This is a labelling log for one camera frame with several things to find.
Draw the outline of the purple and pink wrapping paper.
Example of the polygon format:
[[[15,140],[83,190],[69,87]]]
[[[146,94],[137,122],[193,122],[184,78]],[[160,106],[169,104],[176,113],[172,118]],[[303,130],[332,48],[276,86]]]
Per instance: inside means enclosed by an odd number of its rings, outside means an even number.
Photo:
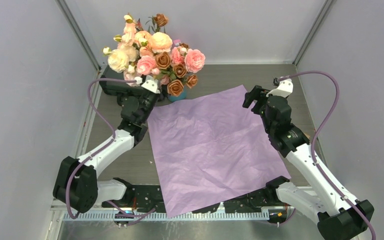
[[[168,217],[291,178],[243,85],[153,108],[148,132]]]

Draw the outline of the pink flower bouquet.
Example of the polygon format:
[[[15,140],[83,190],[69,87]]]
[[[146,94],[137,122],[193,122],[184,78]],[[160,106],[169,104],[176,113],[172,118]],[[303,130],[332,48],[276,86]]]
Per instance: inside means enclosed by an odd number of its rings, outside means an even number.
[[[159,75],[161,72],[157,68],[156,59],[150,55],[142,56],[136,65],[136,71],[140,75]]]

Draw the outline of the orange peach rose stem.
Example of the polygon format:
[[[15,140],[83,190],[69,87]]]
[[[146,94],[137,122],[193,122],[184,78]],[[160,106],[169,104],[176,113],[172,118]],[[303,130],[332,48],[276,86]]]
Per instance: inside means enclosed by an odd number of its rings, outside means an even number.
[[[139,55],[141,57],[169,53],[173,45],[173,40],[168,34],[163,32],[150,34],[144,30],[135,34],[134,41],[139,47]]]

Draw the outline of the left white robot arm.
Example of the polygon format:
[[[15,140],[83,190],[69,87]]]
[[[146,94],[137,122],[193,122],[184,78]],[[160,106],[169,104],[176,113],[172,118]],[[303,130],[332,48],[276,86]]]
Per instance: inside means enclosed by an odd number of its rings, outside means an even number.
[[[120,178],[99,181],[98,177],[114,160],[142,141],[148,130],[145,123],[159,98],[159,93],[149,90],[125,98],[122,121],[113,135],[84,155],[62,160],[53,197],[78,213],[86,213],[95,203],[106,201],[128,207],[134,199],[128,183]]]

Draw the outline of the brown rose bunch stem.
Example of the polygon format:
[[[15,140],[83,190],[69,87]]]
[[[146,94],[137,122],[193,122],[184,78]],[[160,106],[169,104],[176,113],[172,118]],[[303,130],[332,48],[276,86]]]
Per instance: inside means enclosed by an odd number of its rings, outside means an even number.
[[[159,70],[156,78],[165,97],[179,98],[186,93],[186,88],[197,85],[197,75],[189,72],[185,63],[174,63],[167,52],[157,54],[155,61]]]

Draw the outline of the cream white rose stem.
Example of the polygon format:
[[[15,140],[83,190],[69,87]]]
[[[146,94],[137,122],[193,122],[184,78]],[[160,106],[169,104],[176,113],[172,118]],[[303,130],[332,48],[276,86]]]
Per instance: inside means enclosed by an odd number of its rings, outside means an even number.
[[[104,47],[102,53],[107,56],[109,67],[116,73],[135,74],[139,50],[133,45],[119,43],[117,48]]]

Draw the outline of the small peach rose stem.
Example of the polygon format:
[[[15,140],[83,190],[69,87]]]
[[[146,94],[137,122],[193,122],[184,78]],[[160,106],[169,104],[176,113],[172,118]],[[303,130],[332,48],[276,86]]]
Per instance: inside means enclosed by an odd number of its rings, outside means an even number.
[[[135,42],[136,24],[126,23],[123,29],[123,35],[121,36],[121,43],[125,46],[132,46]]]

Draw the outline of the brown rose flower stem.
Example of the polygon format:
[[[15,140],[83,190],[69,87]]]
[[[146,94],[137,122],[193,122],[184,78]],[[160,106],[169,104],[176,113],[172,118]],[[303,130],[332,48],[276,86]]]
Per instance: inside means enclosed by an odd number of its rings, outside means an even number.
[[[163,13],[157,13],[154,16],[150,16],[148,23],[150,23],[150,26],[148,27],[150,30],[152,30],[153,33],[157,32],[166,32],[166,25],[169,22],[169,18],[163,14]]]

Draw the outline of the large pink rose stem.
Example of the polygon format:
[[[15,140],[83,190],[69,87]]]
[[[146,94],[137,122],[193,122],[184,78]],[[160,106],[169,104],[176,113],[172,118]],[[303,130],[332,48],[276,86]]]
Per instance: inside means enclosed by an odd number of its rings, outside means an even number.
[[[171,65],[184,65],[189,73],[199,72],[205,65],[206,56],[199,49],[174,47],[171,50]]]

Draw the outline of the pale pink rose stem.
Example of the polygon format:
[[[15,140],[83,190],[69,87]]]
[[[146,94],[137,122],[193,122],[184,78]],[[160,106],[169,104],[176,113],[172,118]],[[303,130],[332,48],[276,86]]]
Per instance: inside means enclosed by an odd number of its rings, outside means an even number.
[[[131,64],[123,71],[123,77],[125,81],[129,81],[127,84],[131,87],[139,87],[143,83],[142,75]]]

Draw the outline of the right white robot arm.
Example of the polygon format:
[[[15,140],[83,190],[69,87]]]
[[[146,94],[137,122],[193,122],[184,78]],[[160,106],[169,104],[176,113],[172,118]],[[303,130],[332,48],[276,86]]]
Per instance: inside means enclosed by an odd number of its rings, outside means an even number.
[[[271,205],[286,203],[315,223],[325,240],[351,240],[369,229],[374,206],[350,193],[312,151],[310,140],[292,123],[287,97],[259,85],[245,93],[243,108],[260,116],[271,146],[311,185],[310,195],[284,176],[266,184]]]

